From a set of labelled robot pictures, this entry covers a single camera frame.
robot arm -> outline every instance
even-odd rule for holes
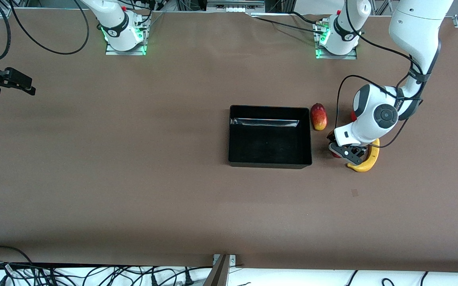
[[[429,79],[441,44],[438,32],[453,0],[401,0],[391,18],[392,40],[412,56],[407,82],[402,87],[364,85],[356,93],[353,110],[356,121],[334,130],[329,149],[352,164],[359,165],[361,149],[387,134],[398,121],[412,116]]]
[[[142,15],[124,11],[118,3],[109,0],[81,1],[93,11],[105,39],[115,50],[128,51],[144,40]]]

electrical cable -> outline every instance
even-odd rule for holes
[[[78,2],[78,0],[73,0],[73,2],[75,2],[75,5],[77,5],[77,7],[79,8],[80,12],[82,13],[82,16],[84,18],[84,22],[86,23],[86,38],[84,40],[84,43],[81,45],[81,47],[79,47],[78,49],[76,49],[75,51],[71,51],[71,52],[59,52],[59,51],[55,51],[55,50],[52,50],[52,49],[49,49],[48,47],[40,44],[37,40],[35,40],[35,38],[33,38],[33,36],[31,36],[29,34],[29,32],[24,28],[24,26],[22,25],[22,23],[20,22],[20,19],[18,18],[17,16],[17,13],[15,13],[15,8],[13,6],[13,3],[10,1],[10,7],[11,7],[11,10],[12,10],[12,14],[13,16],[15,17],[15,21],[17,22],[17,24],[20,26],[20,29],[22,29],[22,31],[24,32],[24,34],[26,34],[26,36],[28,38],[30,38],[35,44],[37,44],[38,46],[40,46],[41,48],[47,50],[47,51],[50,51],[54,54],[62,54],[62,55],[69,55],[69,54],[76,54],[78,52],[80,52],[87,44],[87,41],[89,39],[89,23],[87,21],[87,18],[86,18],[86,14],[84,14],[84,10],[82,9],[82,7],[80,7],[80,4]]]
[[[109,278],[111,278],[116,272],[120,271],[120,269],[116,269],[116,267],[114,268],[114,271],[109,275],[107,276],[105,279],[102,280],[102,282],[100,282],[100,284],[98,284],[99,286],[102,286],[102,284]]]
[[[146,17],[144,20],[142,20],[141,22],[138,22],[137,25],[140,25],[140,24],[142,24],[142,23],[146,23],[146,22],[149,20],[150,17],[151,17],[151,11],[150,11],[149,14],[147,15],[147,17]]]
[[[0,245],[0,248],[2,249],[9,249],[9,250],[13,250],[13,251],[16,251],[16,252],[19,252],[20,255],[22,255],[29,264],[33,264],[33,262],[31,261],[31,259],[26,255],[26,253],[24,253],[22,250],[16,248],[16,247],[12,247],[12,246],[4,246],[4,245]]]
[[[82,286],[84,286],[84,285],[86,284],[86,280],[87,280],[87,278],[88,278],[89,276],[100,273],[100,272],[97,272],[97,273],[91,274],[91,272],[97,270],[98,268],[102,268],[102,267],[103,267],[103,266],[100,266],[100,267],[96,267],[96,268],[91,269],[91,270],[87,273],[86,277],[84,277],[84,279],[82,280]]]
[[[386,286],[386,285],[385,285],[385,281],[388,281],[388,282],[391,284],[391,286],[395,286],[395,284],[393,284],[392,280],[390,280],[390,279],[388,279],[388,278],[383,278],[383,279],[381,280],[381,286]]]
[[[190,286],[193,285],[194,281],[192,280],[192,277],[190,276],[190,272],[188,271],[188,267],[185,266],[185,286]]]
[[[8,18],[5,14],[5,11],[3,11],[3,9],[1,8],[1,6],[0,6],[0,13],[1,13],[1,17],[3,18],[3,21],[5,22],[5,28],[7,30],[7,43],[5,46],[5,50],[0,55],[0,60],[1,60],[8,54],[8,51],[10,50],[10,44],[12,42],[12,33],[10,31],[10,23],[8,22]]]
[[[402,123],[402,125],[400,126],[400,128],[398,129],[398,132],[397,134],[395,134],[395,136],[393,136],[392,140],[390,142],[388,142],[387,144],[385,145],[381,145],[381,146],[378,146],[378,145],[374,145],[372,143],[369,143],[369,146],[372,146],[372,147],[376,147],[376,148],[385,148],[385,147],[388,147],[389,145],[391,145],[395,139],[397,139],[398,135],[400,134],[400,132],[402,132],[402,129],[404,128],[404,126],[406,125],[406,123],[408,122],[409,118],[407,118],[406,120],[404,120],[404,123]]]
[[[300,19],[302,19],[303,21],[305,21],[307,23],[310,23],[310,24],[315,24],[316,23],[316,21],[311,21],[311,20],[305,18],[302,14],[300,14],[298,12],[295,12],[295,11],[288,12],[287,14],[296,15],[296,16],[300,17]]]
[[[315,33],[315,34],[323,34],[322,31],[314,31],[313,29],[305,29],[305,28],[296,27],[296,26],[293,26],[293,25],[284,24],[284,23],[280,23],[280,22],[275,22],[275,21],[272,21],[272,20],[263,19],[263,18],[259,18],[259,17],[254,17],[254,18],[259,19],[259,20],[261,20],[261,21],[266,21],[266,22],[270,22],[270,23],[277,24],[277,25],[282,25],[282,26],[285,26],[285,27],[290,27],[290,28],[293,28],[293,29],[298,29],[298,30],[302,30],[302,31],[309,31],[309,32]]]
[[[118,277],[118,276],[122,276],[122,277],[125,277],[126,279],[129,279],[130,281],[132,281],[132,283],[134,282],[134,280],[126,275],[123,275],[123,272],[125,272],[126,269],[130,268],[130,266],[127,266],[126,268],[125,267],[122,267],[120,268],[120,271],[116,274],[114,274],[112,277],[111,277],[111,280],[109,281],[109,283],[107,284],[107,286],[112,286],[112,284],[114,283],[114,280]]]
[[[18,251],[21,255],[23,255],[24,258],[26,258],[26,260],[29,259],[29,257],[27,257],[27,255],[25,255],[25,254],[24,254],[21,250],[19,250],[18,248],[13,248],[13,247],[8,247],[8,246],[0,246],[0,248],[7,248],[7,249],[11,249],[11,250],[16,250],[16,251]],[[27,268],[31,268],[31,269],[33,270],[33,271],[32,271],[33,275],[28,275],[28,277],[24,277],[24,274],[27,275],[27,273],[25,273],[25,270],[27,270],[27,269],[24,269],[24,270],[23,270],[23,273],[20,273],[19,271],[15,271],[15,272],[20,276],[20,278],[19,278],[19,277],[14,277],[13,275],[11,275],[11,273],[10,273],[10,272],[7,270],[7,268],[6,268],[6,266],[11,266],[11,265],[21,265],[21,266],[26,266]],[[15,284],[14,279],[17,279],[17,280],[25,280],[25,282],[28,284],[28,286],[31,286],[31,284],[29,283],[28,279],[34,279],[34,280],[33,280],[33,284],[34,284],[35,286],[36,286],[36,285],[41,286],[41,285],[44,285],[44,284],[42,284],[42,283],[40,282],[40,279],[41,279],[41,278],[47,278],[47,276],[46,276],[45,273],[43,272],[43,269],[47,269],[47,268],[37,267],[37,266],[34,266],[33,264],[25,265],[25,264],[17,264],[17,263],[2,263],[2,262],[0,262],[0,267],[2,267],[2,266],[4,266],[4,270],[5,270],[6,274],[7,274],[7,277],[11,278],[13,284]],[[35,274],[35,272],[34,272],[35,268],[38,268],[39,273],[42,273],[41,276]],[[71,279],[69,279],[69,278],[67,278],[67,277],[66,277],[66,279],[69,280],[69,281],[72,283],[73,286],[75,286],[74,282],[71,281]]]
[[[135,284],[137,281],[139,281],[139,286],[141,286],[141,285],[142,285],[142,281],[144,280],[144,275],[149,274],[149,272],[150,272],[153,268],[154,268],[154,267],[152,267],[152,268],[148,269],[147,271],[143,272],[143,271],[142,271],[142,268],[139,267],[139,271],[140,271],[139,274],[140,274],[140,276],[139,276],[137,279],[135,279],[135,281],[134,281],[130,286],[134,286],[134,284]]]
[[[3,5],[6,9],[9,9],[10,7],[8,6],[8,4],[6,4],[5,2],[3,2],[2,0],[0,0],[0,4]]]
[[[392,52],[393,54],[398,54],[399,56],[402,56],[403,58],[406,58],[410,63],[414,64],[417,68],[418,68],[418,71],[423,74],[422,70],[421,70],[421,67],[420,65],[418,65],[418,63],[415,62],[415,60],[413,60],[412,58],[410,58],[409,56],[406,56],[405,54],[399,52],[399,51],[396,51],[394,49],[390,49],[390,48],[387,48],[387,47],[384,47],[384,46],[381,46],[381,45],[378,45],[378,44],[375,44],[369,40],[367,40],[366,38],[364,38],[360,33],[358,33],[358,31],[356,31],[356,29],[354,28],[353,24],[351,23],[351,19],[349,18],[349,9],[347,8],[347,0],[345,0],[345,14],[347,15],[347,23],[349,23],[349,26],[351,27],[351,29],[353,30],[353,33],[357,34],[358,36],[360,36],[360,38],[362,40],[364,40],[365,42],[373,45],[374,47],[378,47],[380,49],[383,49],[383,50],[386,50],[386,51],[389,51],[389,52]]]
[[[423,276],[421,277],[420,286],[423,286],[423,280],[425,280],[425,277],[427,276],[428,273],[429,273],[428,271],[425,271],[425,273],[424,273]]]
[[[358,272],[358,270],[355,270],[353,272],[353,274],[351,275],[351,278],[349,278],[349,281],[347,282],[347,284],[345,286],[351,286],[351,283],[353,282],[353,279],[354,279],[354,277],[356,275],[356,272]]]
[[[420,286],[423,286],[423,281],[425,280],[425,277],[427,276],[429,272],[428,271],[425,271],[425,273],[423,274],[423,276],[421,277],[420,279]],[[391,284],[391,286],[395,286],[395,284],[393,283],[392,280],[390,280],[389,278],[383,278],[381,280],[381,286],[386,286],[385,285],[385,281],[389,282]]]

black tray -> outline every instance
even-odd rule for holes
[[[232,105],[229,164],[301,169],[312,164],[308,108]]]

banana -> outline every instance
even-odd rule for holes
[[[379,138],[374,140],[372,144],[379,146]],[[358,166],[353,165],[351,163],[347,163],[347,167],[355,170],[356,172],[367,172],[368,170],[372,169],[372,167],[374,167],[374,164],[378,160],[379,148],[370,146],[370,149],[371,150],[369,151],[369,156],[365,161],[363,161],[363,163],[361,163]]]

black cable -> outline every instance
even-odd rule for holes
[[[354,277],[356,275],[356,272],[358,272],[358,270],[355,270],[353,272],[353,274],[351,275],[351,278],[349,278],[349,282],[347,282],[347,284],[345,286],[351,286],[351,283],[353,282],[353,279],[354,279]]]
[[[310,23],[310,24],[315,24],[316,23],[316,21],[311,21],[311,20],[305,18],[302,14],[300,14],[298,12],[295,12],[295,11],[288,12],[287,14],[294,14],[294,15],[300,17],[300,19],[302,19],[303,21],[305,21],[307,23]]]
[[[8,54],[8,51],[10,50],[10,44],[12,42],[12,33],[10,31],[10,23],[8,22],[8,18],[5,14],[5,11],[3,11],[3,9],[1,8],[1,6],[0,6],[0,13],[1,13],[1,17],[3,18],[3,21],[5,22],[5,27],[7,30],[7,43],[6,43],[5,50],[0,55],[0,60],[1,60]]]
[[[10,280],[12,281],[12,286],[15,286],[15,279],[10,275],[10,273],[6,269],[5,269],[5,273],[10,278]]]
[[[58,286],[58,281],[56,280],[56,275],[54,275],[54,269],[53,268],[51,268],[49,270],[49,277],[50,277],[50,282],[51,282],[52,286]]]
[[[96,268],[91,269],[91,270],[87,273],[86,277],[84,277],[84,280],[82,280],[82,286],[84,286],[84,285],[86,284],[86,280],[87,280],[87,278],[88,278],[90,275],[95,275],[95,274],[100,273],[100,272],[97,272],[97,273],[95,273],[95,274],[91,274],[91,272],[97,270],[98,268],[102,268],[102,267],[96,267]]]
[[[151,268],[151,286],[158,286],[157,278],[155,277],[155,268]]]
[[[13,16],[15,17],[15,21],[17,22],[17,24],[20,26],[20,29],[22,29],[22,31],[24,32],[24,34],[26,34],[26,36],[28,38],[30,38],[35,44],[37,44],[38,46],[40,46],[41,48],[47,50],[47,51],[50,51],[54,54],[62,54],[62,55],[68,55],[68,54],[76,54],[78,52],[80,52],[87,44],[87,40],[89,39],[89,23],[87,21],[87,18],[86,18],[86,14],[84,14],[84,10],[82,9],[82,7],[80,7],[80,4],[79,2],[77,2],[77,0],[73,0],[73,2],[75,2],[75,5],[77,5],[77,7],[79,8],[80,12],[82,13],[82,16],[84,18],[84,22],[86,23],[86,38],[84,40],[84,43],[81,45],[80,48],[76,49],[75,51],[71,51],[71,52],[59,52],[59,51],[55,51],[55,50],[52,50],[52,49],[49,49],[48,47],[40,44],[37,40],[35,40],[35,38],[33,38],[33,36],[31,36],[29,34],[29,32],[24,28],[24,26],[22,25],[22,23],[20,22],[18,16],[17,16],[17,13],[15,13],[15,9],[14,9],[14,6],[13,6],[13,3],[10,1],[10,7],[11,7],[11,10],[12,10],[12,14]]]
[[[315,34],[323,34],[323,32],[321,32],[321,31],[314,31],[314,30],[312,30],[312,29],[300,28],[300,27],[296,27],[296,26],[293,26],[293,25],[288,25],[288,24],[284,24],[284,23],[280,23],[280,22],[275,22],[275,21],[272,21],[272,20],[263,19],[263,18],[258,18],[258,17],[255,17],[255,18],[256,18],[256,19],[259,19],[259,20],[262,20],[262,21],[266,21],[266,22],[270,22],[270,23],[282,25],[282,26],[285,26],[285,27],[290,27],[290,28],[293,28],[293,29],[298,29],[298,30],[302,30],[302,31],[309,31],[309,32],[315,33]]]
[[[399,56],[402,56],[403,58],[406,58],[410,63],[413,63],[417,68],[418,68],[418,71],[423,74],[422,70],[421,70],[421,67],[420,65],[418,65],[418,63],[415,62],[415,60],[413,60],[412,58],[410,58],[409,56],[406,56],[405,54],[402,54],[401,52],[399,51],[396,51],[394,49],[390,49],[390,48],[387,48],[387,47],[383,47],[381,45],[378,45],[378,44],[375,44],[369,40],[367,40],[366,38],[364,38],[362,35],[360,35],[360,33],[358,33],[358,31],[356,31],[356,29],[354,28],[353,24],[351,23],[351,19],[349,18],[349,10],[347,8],[347,0],[345,0],[345,13],[347,15],[347,22],[349,23],[349,26],[351,27],[351,29],[353,30],[353,33],[355,33],[356,35],[360,36],[360,38],[362,40],[364,40],[365,42],[373,45],[374,47],[378,47],[380,49],[383,49],[383,50],[386,50],[386,51],[389,51],[389,52],[392,52],[393,54],[398,54]]]
[[[59,283],[61,283],[63,285],[70,286],[70,285],[64,283],[61,280],[57,280],[57,278],[64,278],[64,279],[68,280],[71,283],[72,286],[75,286],[74,281],[72,281],[70,279],[70,277],[86,279],[89,276],[96,275],[96,274],[101,273],[101,272],[103,272],[103,271],[105,271],[107,269],[106,268],[106,269],[104,269],[102,271],[93,273],[91,275],[90,275],[90,273],[91,273],[91,271],[90,271],[88,273],[88,275],[86,275],[86,276],[76,276],[76,275],[65,275],[65,274],[62,274],[62,273],[58,272],[57,270],[54,270],[54,269],[48,269],[48,268],[37,267],[37,266],[29,266],[29,265],[24,265],[24,264],[15,264],[15,263],[8,263],[8,265],[27,266],[27,267],[29,267],[30,270],[35,270],[35,269],[39,270],[39,275],[35,275],[34,271],[32,271],[31,273],[33,273],[33,276],[29,276],[28,275],[28,278],[23,277],[22,279],[31,279],[31,278],[42,279],[43,278],[43,279],[46,279],[47,283],[45,285],[48,285],[48,286],[55,286],[56,284],[54,284],[54,282],[59,282]],[[46,275],[44,270],[48,270],[50,272],[49,275]]]
[[[408,120],[409,120],[409,118],[406,119],[406,120],[404,120],[404,123],[402,123],[402,125],[400,126],[400,129],[398,129],[397,134],[395,134],[395,136],[393,136],[393,139],[392,139],[390,142],[388,142],[388,143],[385,144],[385,145],[381,145],[381,146],[377,146],[377,145],[374,145],[374,144],[370,143],[369,146],[376,147],[376,148],[385,148],[385,147],[388,147],[389,145],[391,145],[391,144],[395,141],[395,139],[397,139],[398,135],[400,134],[400,132],[402,132],[402,129],[404,128],[404,126],[406,125],[406,123],[408,122]]]
[[[138,22],[137,25],[140,25],[140,24],[142,24],[142,23],[146,23],[146,21],[148,21],[150,17],[151,17],[151,11],[150,11],[149,14],[147,15],[147,17],[146,17],[144,20],[142,20],[141,22]]]
[[[0,286],[5,286],[6,285],[6,279],[8,278],[8,275],[5,275],[1,280],[0,280]]]
[[[406,74],[396,85],[395,85],[395,92],[398,94],[398,86],[409,76],[409,74]]]
[[[30,279],[29,277],[28,278],[24,277],[24,275],[22,273],[20,273],[19,271],[14,271],[14,272],[17,273],[18,275],[20,275],[21,278],[13,277],[12,275],[9,275],[9,276],[12,276],[14,279],[24,280],[24,282],[26,282],[27,286],[31,286],[31,283],[28,281],[28,279]],[[34,286],[41,284],[40,281],[38,281],[38,283],[37,283],[38,278],[36,276],[33,277],[33,278],[34,278],[33,279],[33,285]]]
[[[427,276],[428,273],[429,273],[428,271],[425,271],[425,273],[424,273],[423,276],[421,277],[420,286],[423,286],[423,280],[425,279],[425,277]]]
[[[383,280],[381,280],[381,286],[386,286],[385,281],[388,281],[391,284],[391,286],[395,286],[395,284],[393,284],[393,282],[388,278],[383,278]]]
[[[189,271],[193,271],[193,270],[198,270],[198,269],[205,269],[205,268],[212,268],[211,266],[204,266],[204,267],[196,267],[196,268],[190,268]],[[186,271],[181,271],[181,272],[178,272],[176,273],[175,275],[165,279],[164,281],[162,281],[162,283],[158,284],[158,286],[163,286],[167,281],[173,279],[173,278],[177,278],[178,275],[181,275],[183,273],[185,273]]]
[[[134,286],[134,284],[137,281],[139,281],[139,285],[142,285],[142,280],[144,280],[144,275],[149,274],[149,272],[151,271],[152,268],[150,268],[150,269],[146,270],[145,272],[143,272],[142,268],[139,267],[139,273],[127,270],[130,273],[140,274],[140,276],[137,279],[135,279],[135,281],[130,286]]]
[[[8,6],[5,2],[3,2],[2,0],[0,0],[0,4],[3,5],[6,9],[9,9],[10,6]]]
[[[114,268],[114,271],[113,271],[111,274],[109,274],[109,276],[107,276],[105,279],[103,279],[102,282],[100,282],[100,284],[98,284],[98,286],[102,286],[102,284],[103,284],[107,279],[109,279],[112,275],[114,275],[114,273],[117,272],[117,271],[119,271],[119,269],[116,270],[116,267],[115,267],[115,268]]]
[[[19,252],[19,254],[22,255],[30,265],[33,265],[33,262],[31,261],[31,259],[22,250],[20,250],[20,249],[18,249],[16,247],[4,246],[4,245],[0,245],[0,248],[9,249],[9,250],[13,250],[13,251]]]
[[[188,267],[185,266],[185,286],[190,286],[193,285],[194,281],[192,280],[192,277],[190,276],[190,272],[188,271]]]
[[[123,273],[125,272],[125,270],[128,269],[128,268],[130,268],[130,266],[120,268],[120,271],[119,271],[117,274],[115,274],[115,275],[111,278],[111,280],[109,281],[109,283],[107,284],[107,286],[112,286],[112,284],[114,283],[114,280],[116,280],[116,278],[117,278],[118,276],[125,277],[126,279],[129,279],[129,280],[132,281],[132,283],[133,283],[134,280],[133,280],[132,278],[130,278],[130,277],[126,276],[126,275],[123,275]]]

